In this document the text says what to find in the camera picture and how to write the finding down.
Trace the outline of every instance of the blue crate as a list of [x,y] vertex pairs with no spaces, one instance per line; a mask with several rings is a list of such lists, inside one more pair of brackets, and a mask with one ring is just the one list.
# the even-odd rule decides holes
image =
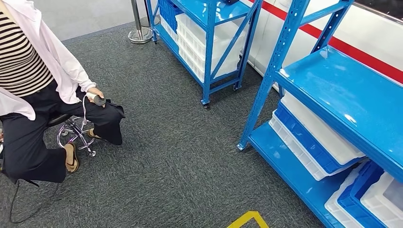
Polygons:
[[350,167],[361,160],[361,158],[356,158],[347,164],[339,164],[337,160],[301,124],[301,122],[283,105],[283,103],[278,103],[275,115],[327,173],[331,174],[341,168]]
[[176,33],[176,28],[178,27],[178,24],[176,22],[175,16],[183,12],[177,6],[175,6],[171,2],[171,0],[158,0],[158,4],[160,5],[161,16]]
[[368,161],[358,173],[355,181],[348,186],[337,199],[338,204],[353,216],[363,227],[384,228],[386,227],[374,216],[360,199],[368,188],[376,183],[384,170],[373,161]]

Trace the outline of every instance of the hand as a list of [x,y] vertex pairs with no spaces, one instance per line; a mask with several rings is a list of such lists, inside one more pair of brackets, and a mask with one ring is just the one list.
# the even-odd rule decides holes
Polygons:
[[[97,89],[97,88],[95,88],[95,87],[89,88],[89,89],[88,89],[88,92],[89,92],[89,93],[92,93],[92,94],[95,94],[95,95],[98,95],[98,96],[100,96],[101,98],[105,98],[105,97],[104,97],[104,94],[103,94],[99,89]],[[91,103],[94,102],[93,99],[91,99],[91,98],[89,98],[89,97],[87,97],[87,98],[88,98],[88,100],[89,100]]]

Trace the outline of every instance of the white plastic bin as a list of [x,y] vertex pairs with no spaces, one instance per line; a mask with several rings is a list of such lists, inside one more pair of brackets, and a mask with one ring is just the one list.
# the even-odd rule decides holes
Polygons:
[[320,181],[327,176],[335,175],[346,169],[340,169],[334,173],[327,173],[305,149],[305,147],[295,138],[289,129],[277,118],[275,111],[273,112],[273,116],[269,121],[269,125],[277,133],[280,139],[287,145],[291,152],[293,152],[298,160],[304,165],[313,178],[315,178],[315,180]]
[[163,17],[161,17],[161,25],[165,29],[165,31],[169,34],[169,36],[171,36],[171,38],[175,41],[175,43],[178,43],[178,34],[176,34],[173,31],[171,26],[168,25],[168,23]]
[[329,200],[325,203],[326,210],[328,210],[330,214],[332,214],[344,227],[347,228],[363,228],[363,226],[338,204],[337,199],[348,186],[354,183],[355,179],[358,177],[359,171],[364,165],[365,162],[353,169],[344,182],[340,185],[339,190],[334,192]]
[[[194,60],[194,53],[189,54],[185,48],[181,46],[181,38],[179,38],[179,55],[183,58],[183,60],[187,63],[189,68],[194,72],[194,74],[197,76],[197,78],[204,83],[204,67],[200,67],[199,64],[197,63],[197,60]],[[232,62],[232,64],[227,64],[227,65],[222,65],[221,68],[218,70],[216,77],[227,74],[230,72],[233,72],[237,70],[237,63],[239,62],[239,59],[236,59]]]
[[335,132],[292,94],[285,93],[281,102],[339,164],[344,165],[355,158],[365,157],[364,153]]
[[371,185],[361,203],[387,227],[403,227],[403,183],[385,172]]
[[[187,53],[194,56],[195,63],[199,68],[204,69],[206,61],[206,32],[185,14],[176,15],[176,21],[178,22],[176,32],[179,38],[182,39],[182,48],[185,48]],[[211,72],[217,66],[238,28],[231,21],[214,28]],[[242,32],[221,67],[234,68],[238,63],[238,61],[235,63],[235,60],[239,60],[240,51],[244,44],[245,32]]]

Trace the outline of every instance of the gray carpet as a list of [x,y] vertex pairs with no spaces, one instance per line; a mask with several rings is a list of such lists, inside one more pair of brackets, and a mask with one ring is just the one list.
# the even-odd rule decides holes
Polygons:
[[[60,184],[21,183],[13,218],[15,186],[0,176],[0,226],[5,228],[224,228],[257,210],[271,228],[322,224],[253,149],[240,152],[240,137],[261,77],[248,66],[243,88],[211,96],[200,105],[201,88],[164,43],[133,45],[120,26],[67,41],[90,77],[125,107],[124,144],[96,142],[97,156],[80,153],[80,169]],[[260,120],[276,108],[270,93]],[[55,147],[56,128],[46,133]],[[249,222],[245,227],[256,227]]]

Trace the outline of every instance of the rolling stool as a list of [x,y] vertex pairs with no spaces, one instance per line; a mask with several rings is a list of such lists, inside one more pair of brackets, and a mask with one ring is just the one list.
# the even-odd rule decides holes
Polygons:
[[50,120],[48,122],[47,127],[49,128],[64,123],[64,125],[60,127],[60,130],[57,135],[58,145],[61,148],[63,148],[64,145],[60,142],[60,137],[72,134],[72,137],[70,138],[70,140],[68,140],[68,143],[72,143],[77,138],[80,138],[81,142],[83,143],[83,146],[79,147],[78,150],[87,149],[89,156],[94,157],[96,155],[96,151],[93,151],[89,148],[89,146],[94,142],[94,139],[87,142],[86,139],[84,138],[84,135],[88,132],[88,130],[84,130],[85,126],[84,118],[82,117],[71,118],[71,117],[72,115],[69,114],[52,113],[50,115]]

